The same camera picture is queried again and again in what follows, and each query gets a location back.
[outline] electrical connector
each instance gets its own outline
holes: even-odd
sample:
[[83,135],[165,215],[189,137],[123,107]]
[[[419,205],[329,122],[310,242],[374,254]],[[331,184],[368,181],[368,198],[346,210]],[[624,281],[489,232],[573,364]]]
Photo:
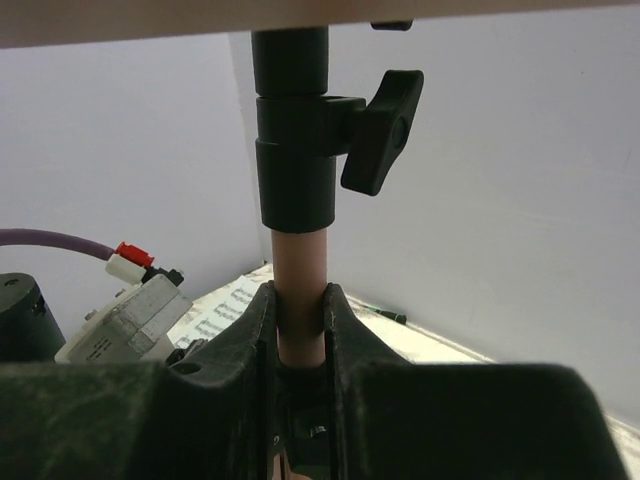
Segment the electrical connector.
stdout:
[[193,306],[164,275],[129,287],[89,317],[56,354],[58,363],[166,360],[167,332]]
[[130,260],[114,253],[111,255],[104,268],[109,275],[113,275],[130,285],[140,283],[147,274],[147,270],[136,265]]
[[130,262],[139,265],[140,267],[149,268],[155,257],[152,257],[147,252],[142,250],[141,248],[136,247],[135,245],[130,245],[128,243],[122,242],[116,248],[115,253],[120,255],[123,258],[126,258]]

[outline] black metal pole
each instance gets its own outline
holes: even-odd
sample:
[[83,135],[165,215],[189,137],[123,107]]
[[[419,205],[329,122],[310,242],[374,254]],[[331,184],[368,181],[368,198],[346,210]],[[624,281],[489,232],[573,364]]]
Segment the black metal pole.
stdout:
[[[305,151],[296,112],[300,102],[327,92],[328,28],[255,32],[252,47],[260,95],[256,158],[262,222],[284,233],[321,230],[335,217],[335,157]],[[288,108],[293,103],[296,108]]]

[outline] white wall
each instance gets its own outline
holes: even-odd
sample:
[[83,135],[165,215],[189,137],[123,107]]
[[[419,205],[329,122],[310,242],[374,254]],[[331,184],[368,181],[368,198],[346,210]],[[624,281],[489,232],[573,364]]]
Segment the white wall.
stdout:
[[639,425],[640,7],[331,35],[332,94],[426,77],[382,193],[339,191],[332,280],[499,360],[572,365]]
[[[262,260],[227,35],[0,50],[0,228],[133,242],[199,296]],[[68,336],[121,288],[89,257],[0,248]]]

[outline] black clamp jaw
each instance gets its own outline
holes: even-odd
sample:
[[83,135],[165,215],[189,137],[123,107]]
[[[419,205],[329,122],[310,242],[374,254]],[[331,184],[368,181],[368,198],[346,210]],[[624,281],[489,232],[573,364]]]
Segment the black clamp jaw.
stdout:
[[276,293],[161,363],[0,370],[3,478],[628,478],[595,396],[553,365],[412,365],[324,295],[326,363],[279,367]]
[[424,76],[388,71],[368,105],[327,96],[327,28],[252,35],[263,223],[287,233],[326,228],[334,220],[335,157],[348,155],[344,188],[377,195],[407,144]]

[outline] wooden shelf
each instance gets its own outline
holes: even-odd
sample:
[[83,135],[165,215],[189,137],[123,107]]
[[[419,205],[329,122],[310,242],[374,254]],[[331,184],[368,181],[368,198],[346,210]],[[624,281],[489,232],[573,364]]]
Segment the wooden shelf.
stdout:
[[2,0],[0,48],[639,3],[638,0]]

